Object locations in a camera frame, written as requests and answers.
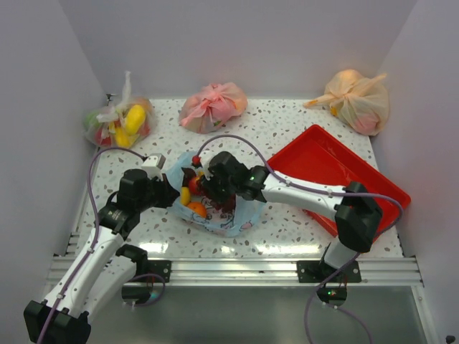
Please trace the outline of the orange round fruit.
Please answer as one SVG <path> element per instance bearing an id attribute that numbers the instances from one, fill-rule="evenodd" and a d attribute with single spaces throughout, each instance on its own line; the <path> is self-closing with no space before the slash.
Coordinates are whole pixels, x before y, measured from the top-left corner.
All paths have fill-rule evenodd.
<path id="1" fill-rule="evenodd" d="M 187 208 L 204 219 L 207 217 L 207 208 L 200 202 L 190 202 L 187 205 Z"/>

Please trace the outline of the purple grape bunch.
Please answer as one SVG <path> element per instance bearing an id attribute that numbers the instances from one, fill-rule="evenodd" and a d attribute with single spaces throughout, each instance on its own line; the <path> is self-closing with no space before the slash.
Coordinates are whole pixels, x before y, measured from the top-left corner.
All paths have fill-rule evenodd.
<path id="1" fill-rule="evenodd" d="M 202 198 L 202 203 L 206 207 L 207 212 L 216 211 L 221 214 L 233 214 L 236 208 L 235 195 L 232 195 L 223 202 L 217 202 L 205 196 Z"/>

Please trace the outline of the blue printed plastic bag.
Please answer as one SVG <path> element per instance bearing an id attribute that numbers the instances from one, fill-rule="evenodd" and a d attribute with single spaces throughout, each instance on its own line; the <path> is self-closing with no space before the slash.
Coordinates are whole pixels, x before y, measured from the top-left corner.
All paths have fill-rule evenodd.
<path id="1" fill-rule="evenodd" d="M 210 211 L 207 212 L 205 219 L 180 203 L 180 191 L 184 176 L 181 169 L 192 168 L 191 158 L 193 155 L 193 151 L 182 153 L 173 166 L 166 172 L 166 177 L 171 186 L 179 191 L 178 199 L 168 208 L 168 211 L 190 224 L 197 225 L 200 228 L 223 237 L 235 237 L 240 232 L 256 225 L 264 207 L 264 203 L 259 201 L 246 201 L 236 196 L 236 208 L 233 214 L 221 214 L 216 211 Z M 202 203 L 203 197 L 205 196 L 191 194 L 191 202 Z"/>

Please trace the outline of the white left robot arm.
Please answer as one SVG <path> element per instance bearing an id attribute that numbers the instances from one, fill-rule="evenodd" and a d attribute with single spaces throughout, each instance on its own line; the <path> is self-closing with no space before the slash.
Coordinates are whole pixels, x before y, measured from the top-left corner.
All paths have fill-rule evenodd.
<path id="1" fill-rule="evenodd" d="M 147 168 L 127 170 L 118 190 L 95 213 L 95 226 L 74 262 L 43 301 L 24 310 L 33 343 L 86 343 L 96 312 L 127 282 L 167 278 L 153 269 L 146 250 L 127 244 L 130 233 L 150 208 L 166 209 L 179 197 L 168 174 Z"/>

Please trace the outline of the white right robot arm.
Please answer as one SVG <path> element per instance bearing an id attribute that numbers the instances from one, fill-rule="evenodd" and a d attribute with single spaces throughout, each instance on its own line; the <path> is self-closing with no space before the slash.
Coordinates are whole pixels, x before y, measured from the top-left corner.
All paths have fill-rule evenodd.
<path id="1" fill-rule="evenodd" d="M 192 163 L 204 174 L 198 182 L 200 189 L 219 206 L 239 197 L 296 206 L 334 221 L 337 238 L 327 246 L 318 266 L 307 270 L 315 278 L 336 281 L 349 260 L 372 247 L 383 212 L 360 183 L 344 187 L 302 181 L 268 165 L 248 168 L 227 151 L 196 156 Z"/>

